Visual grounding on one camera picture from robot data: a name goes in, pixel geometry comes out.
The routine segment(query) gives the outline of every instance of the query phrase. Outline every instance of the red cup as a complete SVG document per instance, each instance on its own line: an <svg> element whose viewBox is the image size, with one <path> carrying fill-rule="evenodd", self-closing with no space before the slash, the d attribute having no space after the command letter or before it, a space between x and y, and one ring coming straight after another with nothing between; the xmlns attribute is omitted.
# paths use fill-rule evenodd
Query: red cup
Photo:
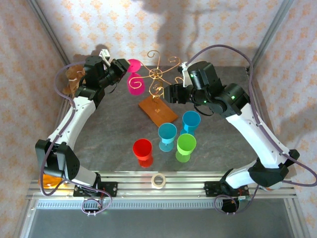
<svg viewBox="0 0 317 238"><path fill-rule="evenodd" d="M138 160L145 161L152 159L152 143L147 139L139 139L133 145L133 153Z"/></svg>
<svg viewBox="0 0 317 238"><path fill-rule="evenodd" d="M148 168L153 164L153 157L149 158L148 160L138 160L139 165L143 168Z"/></svg>

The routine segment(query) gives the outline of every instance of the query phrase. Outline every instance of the green cup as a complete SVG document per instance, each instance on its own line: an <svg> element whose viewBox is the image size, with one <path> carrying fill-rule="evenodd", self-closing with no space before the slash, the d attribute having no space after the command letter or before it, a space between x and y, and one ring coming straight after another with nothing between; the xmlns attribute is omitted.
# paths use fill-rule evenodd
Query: green cup
<svg viewBox="0 0 317 238"><path fill-rule="evenodd" d="M182 163L188 162L196 145L196 139L191 134L180 135L177 139L176 159Z"/></svg>

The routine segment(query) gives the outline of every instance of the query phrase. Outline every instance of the masking tape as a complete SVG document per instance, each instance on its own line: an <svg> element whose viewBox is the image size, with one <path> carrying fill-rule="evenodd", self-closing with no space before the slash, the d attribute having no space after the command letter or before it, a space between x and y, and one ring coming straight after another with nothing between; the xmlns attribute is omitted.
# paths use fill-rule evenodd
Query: masking tape
<svg viewBox="0 0 317 238"><path fill-rule="evenodd" d="M156 177L162 177L163 182L162 182L161 184L156 184L155 181L154 181ZM152 184L152 187L154 187L154 188L156 188L156 189L161 189L161 188L164 187L165 184L166 184L166 178L165 178L165 176L164 176L163 174L161 174L161 173L154 174L154 175L152 176L152 178L151 178L151 184Z"/></svg>

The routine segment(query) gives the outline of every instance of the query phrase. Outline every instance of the metal bracket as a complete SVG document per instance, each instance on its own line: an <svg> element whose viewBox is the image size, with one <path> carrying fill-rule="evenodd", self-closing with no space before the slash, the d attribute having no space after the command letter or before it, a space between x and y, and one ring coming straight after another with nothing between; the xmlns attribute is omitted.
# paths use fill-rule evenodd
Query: metal bracket
<svg viewBox="0 0 317 238"><path fill-rule="evenodd" d="M105 189L107 193L111 195L111 197L117 197L118 183L117 182L100 182L100 189ZM74 187L74 197L99 197L101 196L101 192L93 192L87 189L83 189L79 186Z"/></svg>
<svg viewBox="0 0 317 238"><path fill-rule="evenodd" d="M206 197L217 197L218 195L224 194L221 189L221 182L219 181L206 181L204 186L204 190L206 192ZM241 197L241 196L249 196L249 188L248 186L241 186L235 190L231 190L231 197Z"/></svg>

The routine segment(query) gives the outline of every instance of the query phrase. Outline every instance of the wooden block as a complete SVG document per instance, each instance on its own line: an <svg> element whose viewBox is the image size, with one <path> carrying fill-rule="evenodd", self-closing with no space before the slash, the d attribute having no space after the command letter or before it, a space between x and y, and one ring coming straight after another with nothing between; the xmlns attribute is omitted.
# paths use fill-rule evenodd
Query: wooden block
<svg viewBox="0 0 317 238"><path fill-rule="evenodd" d="M139 103L139 107L150 117L155 125L160 126L163 123L173 122L178 115L172 111L160 98L153 100L152 96Z"/></svg>

